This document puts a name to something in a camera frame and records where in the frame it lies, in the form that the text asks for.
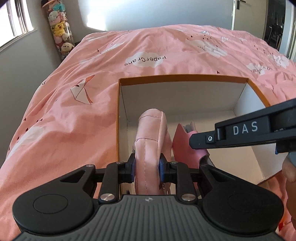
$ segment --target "door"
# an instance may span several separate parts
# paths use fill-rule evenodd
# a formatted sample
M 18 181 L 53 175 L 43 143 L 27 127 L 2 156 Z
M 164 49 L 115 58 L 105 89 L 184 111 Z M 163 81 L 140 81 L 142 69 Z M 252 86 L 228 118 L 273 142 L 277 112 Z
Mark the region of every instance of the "door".
M 234 0 L 232 30 L 244 30 L 263 39 L 268 0 Z

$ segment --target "bedding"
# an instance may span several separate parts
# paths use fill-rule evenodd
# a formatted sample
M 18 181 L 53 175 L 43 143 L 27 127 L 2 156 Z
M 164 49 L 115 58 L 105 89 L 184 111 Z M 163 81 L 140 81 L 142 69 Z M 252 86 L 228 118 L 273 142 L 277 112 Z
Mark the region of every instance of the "bedding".
M 37 88 L 11 140 L 0 169 L 1 241 L 20 232 L 12 216 L 20 194 L 117 161 L 118 79 L 162 74 L 246 77 L 271 105 L 296 97 L 295 63 L 244 31 L 173 25 L 87 35 Z M 283 200 L 284 182 L 274 184 Z M 296 240 L 288 219 L 280 234 Z

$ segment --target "open box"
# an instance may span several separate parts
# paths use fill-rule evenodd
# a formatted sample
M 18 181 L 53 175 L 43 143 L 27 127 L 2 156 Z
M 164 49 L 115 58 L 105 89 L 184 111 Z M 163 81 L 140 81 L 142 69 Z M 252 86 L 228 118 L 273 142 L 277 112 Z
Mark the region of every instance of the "open box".
M 165 113 L 173 139 L 178 123 L 187 125 L 194 121 L 198 132 L 212 131 L 217 122 L 270 106 L 259 88 L 243 77 L 158 75 L 120 79 L 119 85 L 117 134 L 120 161 L 127 161 L 132 153 L 138 119 L 148 109 L 156 108 Z M 208 151 L 217 168 L 253 184 L 278 173 L 287 155 L 275 155 L 275 144 Z M 131 194 L 135 193 L 133 185 L 123 185 L 122 188 L 123 193 L 127 189 Z

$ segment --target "pink bedspread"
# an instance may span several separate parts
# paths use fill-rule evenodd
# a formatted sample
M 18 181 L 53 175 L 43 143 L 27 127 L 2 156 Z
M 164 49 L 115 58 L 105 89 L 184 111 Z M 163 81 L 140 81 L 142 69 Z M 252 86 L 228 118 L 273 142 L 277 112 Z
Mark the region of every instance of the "pink bedspread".
M 117 160 L 119 78 L 196 73 L 250 78 L 271 104 L 296 97 L 295 63 L 244 31 L 174 25 L 88 35 L 38 87 L 13 136 L 0 169 L 0 240 L 19 233 L 12 204 L 20 194 Z

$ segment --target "origami bird print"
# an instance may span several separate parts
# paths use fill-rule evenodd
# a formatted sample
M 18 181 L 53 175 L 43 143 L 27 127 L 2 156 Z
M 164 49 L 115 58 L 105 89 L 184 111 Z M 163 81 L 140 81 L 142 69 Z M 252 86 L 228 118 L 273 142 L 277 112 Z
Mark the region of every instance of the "origami bird print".
M 84 104 L 91 104 L 92 101 L 90 100 L 85 85 L 88 81 L 90 81 L 94 75 L 87 77 L 86 79 L 80 80 L 75 86 L 71 88 L 72 95 L 75 100 L 84 103 Z

